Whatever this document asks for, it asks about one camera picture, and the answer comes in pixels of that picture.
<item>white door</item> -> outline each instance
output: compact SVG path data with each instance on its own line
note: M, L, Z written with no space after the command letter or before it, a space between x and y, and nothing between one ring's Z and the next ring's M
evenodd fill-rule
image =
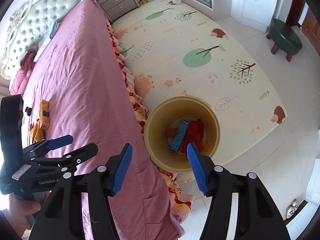
M238 22L266 31L277 0L232 0L231 16Z

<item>yellow bucket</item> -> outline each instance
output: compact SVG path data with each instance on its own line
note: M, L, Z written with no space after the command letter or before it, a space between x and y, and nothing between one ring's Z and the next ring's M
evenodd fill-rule
M219 123L205 101L193 96L174 97L164 101L148 117L144 140L152 161L168 172L191 171L186 155L172 152L170 145L173 138L167 138L165 134L167 129L179 127L182 119L200 119L203 122L202 155L212 157L219 144Z

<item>stool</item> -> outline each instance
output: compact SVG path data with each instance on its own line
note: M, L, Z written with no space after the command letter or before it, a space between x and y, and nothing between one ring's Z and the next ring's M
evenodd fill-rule
M278 49L282 49L287 54L287 61L290 62L293 55L297 55L302 49L299 36L283 21L272 19L267 39L272 39L275 43L271 53L275 54Z

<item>play mat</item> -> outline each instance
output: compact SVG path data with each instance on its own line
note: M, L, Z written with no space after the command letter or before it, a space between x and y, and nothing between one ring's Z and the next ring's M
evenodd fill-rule
M220 124L213 161L224 165L258 143L287 117L259 64L218 24L182 3L153 0L113 24L143 105L193 95ZM178 179L189 181L188 174Z

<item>tufted headboard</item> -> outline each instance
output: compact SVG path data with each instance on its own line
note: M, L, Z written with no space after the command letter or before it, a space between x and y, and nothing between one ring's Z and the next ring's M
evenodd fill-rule
M60 21L81 0L29 0L11 17L4 47L1 75L11 79L20 68L20 57L38 43L54 21Z

